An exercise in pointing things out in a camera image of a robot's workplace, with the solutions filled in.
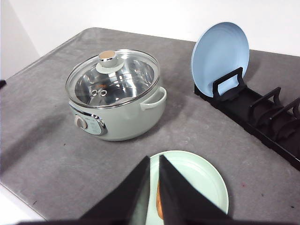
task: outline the blue plate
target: blue plate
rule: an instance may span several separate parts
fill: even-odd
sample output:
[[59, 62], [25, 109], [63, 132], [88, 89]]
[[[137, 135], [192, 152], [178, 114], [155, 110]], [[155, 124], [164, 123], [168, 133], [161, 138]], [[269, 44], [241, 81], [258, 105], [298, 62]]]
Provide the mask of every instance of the blue plate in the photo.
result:
[[[209, 28], [197, 41], [191, 59], [191, 70], [197, 88], [213, 97], [212, 83], [249, 62], [249, 44], [243, 30], [234, 23], [222, 22]], [[238, 85], [237, 76], [219, 85], [222, 95]]]

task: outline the black dish rack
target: black dish rack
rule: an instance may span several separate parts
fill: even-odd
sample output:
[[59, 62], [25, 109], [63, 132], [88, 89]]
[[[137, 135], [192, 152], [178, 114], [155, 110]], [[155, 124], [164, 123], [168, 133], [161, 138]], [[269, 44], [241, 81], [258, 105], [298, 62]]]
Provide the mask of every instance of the black dish rack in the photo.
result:
[[[195, 85], [195, 94], [208, 101], [273, 149], [300, 171], [300, 98], [283, 106], [279, 100], [280, 87], [262, 96], [251, 90], [242, 78], [240, 67], [213, 82], [213, 97], [201, 93]], [[218, 86], [237, 75], [238, 86], [220, 96]]]

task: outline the control panel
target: control panel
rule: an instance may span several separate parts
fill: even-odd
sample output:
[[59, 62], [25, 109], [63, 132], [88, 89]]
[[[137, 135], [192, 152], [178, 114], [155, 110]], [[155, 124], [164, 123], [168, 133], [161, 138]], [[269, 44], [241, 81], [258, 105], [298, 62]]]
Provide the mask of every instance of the control panel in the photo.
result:
[[75, 116], [74, 123], [78, 128], [92, 135], [103, 135], [107, 132], [106, 126], [100, 117], [87, 112], [81, 112], [71, 105], [70, 107]]

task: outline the glass lid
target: glass lid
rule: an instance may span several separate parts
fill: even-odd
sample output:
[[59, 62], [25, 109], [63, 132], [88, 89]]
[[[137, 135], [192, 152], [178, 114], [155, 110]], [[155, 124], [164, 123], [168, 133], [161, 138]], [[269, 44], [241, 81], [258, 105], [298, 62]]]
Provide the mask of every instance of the glass lid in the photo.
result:
[[152, 56], [127, 49], [105, 51], [76, 66], [66, 90], [78, 105], [108, 108], [144, 96], [158, 78], [158, 62]]

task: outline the gray felt mat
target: gray felt mat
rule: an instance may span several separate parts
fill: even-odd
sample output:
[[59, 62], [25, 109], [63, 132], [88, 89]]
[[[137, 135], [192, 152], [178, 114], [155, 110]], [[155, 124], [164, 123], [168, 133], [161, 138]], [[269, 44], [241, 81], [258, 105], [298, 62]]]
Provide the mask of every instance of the gray felt mat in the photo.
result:
[[[209, 160], [229, 192], [235, 219], [300, 221], [300, 172], [193, 93], [194, 42], [91, 28], [7, 80], [1, 94], [1, 183], [46, 219], [79, 218], [145, 156], [186, 150]], [[107, 49], [158, 59], [168, 92], [158, 124], [124, 142], [101, 141], [73, 125], [65, 91], [72, 68]], [[300, 96], [300, 57], [251, 51], [247, 85]]]

